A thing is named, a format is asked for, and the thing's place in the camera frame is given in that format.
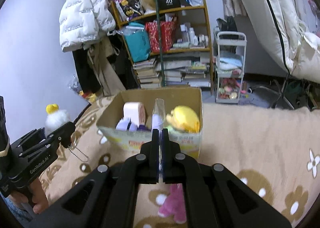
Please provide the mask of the left hand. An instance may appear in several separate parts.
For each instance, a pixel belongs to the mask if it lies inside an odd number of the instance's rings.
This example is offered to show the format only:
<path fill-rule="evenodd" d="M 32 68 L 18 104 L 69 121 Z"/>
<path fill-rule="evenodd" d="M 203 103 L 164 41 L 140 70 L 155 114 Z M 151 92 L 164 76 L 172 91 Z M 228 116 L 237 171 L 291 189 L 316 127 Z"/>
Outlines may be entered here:
<path fill-rule="evenodd" d="M 39 179 L 35 179 L 29 186 L 28 191 L 32 194 L 31 201 L 34 204 L 33 212 L 39 214 L 49 207 L 48 199 L 42 188 L 42 184 Z M 25 194 L 13 191 L 8 198 L 11 202 L 20 209 L 24 209 L 22 204 L 29 203 L 28 197 Z"/>

